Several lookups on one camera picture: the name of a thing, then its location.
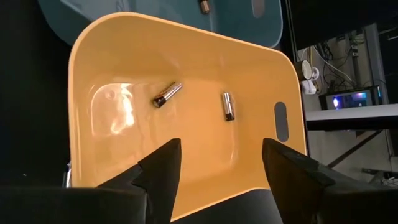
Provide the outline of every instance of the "blue light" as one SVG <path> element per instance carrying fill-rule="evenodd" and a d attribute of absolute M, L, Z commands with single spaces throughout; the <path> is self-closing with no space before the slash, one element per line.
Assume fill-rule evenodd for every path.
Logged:
<path fill-rule="evenodd" d="M 354 98 L 356 99 L 365 99 L 366 93 L 355 93 Z"/>
<path fill-rule="evenodd" d="M 333 99 L 333 105 L 335 106 L 335 108 L 338 107 L 339 102 L 338 102 L 337 98 L 334 98 L 334 99 Z"/>

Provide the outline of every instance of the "silver battery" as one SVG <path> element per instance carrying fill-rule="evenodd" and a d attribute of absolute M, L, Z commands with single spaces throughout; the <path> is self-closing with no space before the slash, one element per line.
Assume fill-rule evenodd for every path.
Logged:
<path fill-rule="evenodd" d="M 159 93 L 155 98 L 152 100 L 153 104 L 155 107 L 160 108 L 163 106 L 167 100 L 169 100 L 176 92 L 178 92 L 182 88 L 181 83 L 176 83 L 173 82 L 170 84 L 169 87 L 167 87 L 165 90 L 163 90 L 161 93 Z"/>
<path fill-rule="evenodd" d="M 208 0 L 200 0 L 201 13 L 208 14 L 210 12 Z"/>
<path fill-rule="evenodd" d="M 222 97 L 223 97 L 225 120 L 227 121 L 235 120 L 234 106 L 231 94 L 225 92 L 223 93 Z"/>

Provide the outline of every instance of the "yellow plastic tray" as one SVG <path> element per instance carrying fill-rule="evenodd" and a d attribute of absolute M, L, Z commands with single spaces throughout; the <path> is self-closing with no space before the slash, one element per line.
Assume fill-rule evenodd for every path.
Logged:
<path fill-rule="evenodd" d="M 183 88 L 155 108 L 151 99 L 172 81 Z M 151 16 L 120 12 L 89 25 L 72 49 L 68 97 L 74 187 L 96 187 L 181 138 L 172 220 L 269 188 L 261 148 L 277 139 L 277 102 L 287 107 L 284 144 L 305 154 L 299 82 L 285 55 Z"/>

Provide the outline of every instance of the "blue plastic container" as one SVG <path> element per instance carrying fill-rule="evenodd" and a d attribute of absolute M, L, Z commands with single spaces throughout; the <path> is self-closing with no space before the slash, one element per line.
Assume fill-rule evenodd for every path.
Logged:
<path fill-rule="evenodd" d="M 202 14 L 198 0 L 39 0 L 48 24 L 72 45 L 95 19 L 113 12 L 138 12 L 212 31 L 266 47 L 282 35 L 280 0 L 209 0 Z"/>

